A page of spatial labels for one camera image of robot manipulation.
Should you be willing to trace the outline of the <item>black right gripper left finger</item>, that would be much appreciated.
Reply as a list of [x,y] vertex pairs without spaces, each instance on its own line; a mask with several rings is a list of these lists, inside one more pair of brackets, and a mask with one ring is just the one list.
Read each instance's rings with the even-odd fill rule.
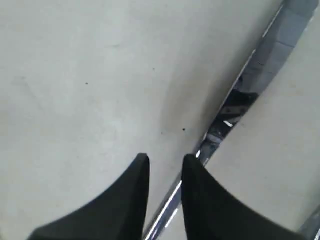
[[30,240],[140,240],[149,201],[150,159],[136,155],[103,193],[72,213],[36,228]]

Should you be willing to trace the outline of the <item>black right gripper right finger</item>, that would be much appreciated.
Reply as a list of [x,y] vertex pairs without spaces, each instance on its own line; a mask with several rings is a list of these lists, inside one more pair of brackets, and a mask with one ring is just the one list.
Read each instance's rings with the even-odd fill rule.
[[302,240],[230,194],[192,154],[182,163],[181,200],[189,240]]

